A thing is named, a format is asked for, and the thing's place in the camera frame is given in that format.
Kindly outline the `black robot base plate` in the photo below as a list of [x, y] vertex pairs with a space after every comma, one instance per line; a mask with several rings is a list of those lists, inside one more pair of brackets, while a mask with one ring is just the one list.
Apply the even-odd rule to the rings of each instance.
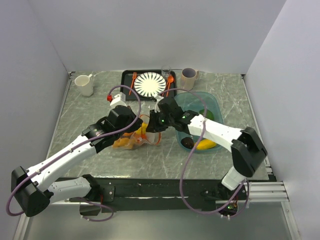
[[213, 211], [217, 201], [234, 194], [214, 179], [96, 178], [84, 199], [115, 211], [196, 210]]

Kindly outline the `dark purple food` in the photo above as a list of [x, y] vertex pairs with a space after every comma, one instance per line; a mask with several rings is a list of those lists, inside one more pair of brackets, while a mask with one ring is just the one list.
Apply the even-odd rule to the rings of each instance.
[[195, 146], [195, 142], [191, 137], [184, 137], [180, 143], [183, 147], [190, 150]]

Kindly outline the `green lime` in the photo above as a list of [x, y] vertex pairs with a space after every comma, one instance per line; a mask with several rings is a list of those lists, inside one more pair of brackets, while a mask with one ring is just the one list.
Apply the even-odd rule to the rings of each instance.
[[199, 114], [203, 115], [205, 118], [207, 118], [207, 119], [209, 119], [211, 121], [215, 120], [214, 114], [208, 109], [206, 110], [206, 112], [205, 112], [204, 109], [200, 110]]

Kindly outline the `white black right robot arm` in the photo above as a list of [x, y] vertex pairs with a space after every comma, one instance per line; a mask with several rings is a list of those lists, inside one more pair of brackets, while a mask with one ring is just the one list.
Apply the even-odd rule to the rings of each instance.
[[148, 133], [160, 133], [173, 127], [178, 132], [211, 140], [231, 152], [233, 166], [218, 188], [222, 198], [232, 198], [238, 185], [251, 178], [267, 157], [267, 149], [253, 128], [234, 128], [195, 111], [184, 111], [172, 97], [155, 95], [154, 98], [156, 105], [149, 112]]

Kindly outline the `yellow banana toy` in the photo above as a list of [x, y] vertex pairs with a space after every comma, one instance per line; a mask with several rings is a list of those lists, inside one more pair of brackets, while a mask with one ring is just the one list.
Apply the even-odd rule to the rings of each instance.
[[216, 145], [217, 144], [214, 141], [211, 141], [209, 139], [203, 139], [198, 143], [196, 149], [199, 151], [208, 150], [214, 148]]

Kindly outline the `yellow lumpy food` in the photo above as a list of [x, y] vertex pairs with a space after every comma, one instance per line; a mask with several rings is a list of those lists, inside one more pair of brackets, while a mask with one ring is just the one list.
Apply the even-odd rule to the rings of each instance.
[[137, 135], [145, 135], [148, 124], [143, 122], [141, 127], [135, 131]]

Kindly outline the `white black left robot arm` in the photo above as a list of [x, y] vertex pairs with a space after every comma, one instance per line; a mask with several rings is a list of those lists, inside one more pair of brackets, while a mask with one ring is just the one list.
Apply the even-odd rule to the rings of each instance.
[[50, 204], [69, 198], [99, 199], [101, 187], [90, 174], [58, 182], [72, 167], [114, 144], [124, 133], [131, 133], [143, 121], [128, 106], [118, 105], [108, 116], [89, 125], [68, 146], [45, 161], [11, 173], [11, 198], [15, 198], [27, 217], [41, 213]]

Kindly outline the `clear zip top bag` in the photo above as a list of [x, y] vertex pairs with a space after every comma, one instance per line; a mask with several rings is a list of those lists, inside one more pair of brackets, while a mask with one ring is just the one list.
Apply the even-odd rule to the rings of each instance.
[[[146, 123], [148, 125], [150, 120], [149, 115], [141, 114], [139, 117], [142, 119], [143, 123]], [[134, 149], [137, 149], [144, 144], [153, 145], [153, 146], [158, 145], [161, 141], [161, 136], [162, 135], [160, 132], [156, 132], [156, 133], [146, 132], [144, 135], [139, 135], [135, 133], [134, 135], [128, 138], [135, 141]]]

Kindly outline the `golden ginger root toy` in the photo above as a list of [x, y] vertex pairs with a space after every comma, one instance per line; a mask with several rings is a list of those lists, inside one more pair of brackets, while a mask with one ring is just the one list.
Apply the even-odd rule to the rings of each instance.
[[135, 141], [127, 137], [119, 138], [112, 145], [113, 149], [132, 150], [135, 147], [136, 147]]

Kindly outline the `orange fruit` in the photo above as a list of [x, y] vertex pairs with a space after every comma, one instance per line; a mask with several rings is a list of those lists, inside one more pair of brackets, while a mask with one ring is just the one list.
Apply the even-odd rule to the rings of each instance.
[[126, 137], [126, 138], [129, 138], [129, 137], [131, 137], [131, 136], [134, 135], [134, 134], [135, 134], [135, 131], [133, 131], [133, 132], [125, 132], [125, 133], [123, 134], [123, 136]]

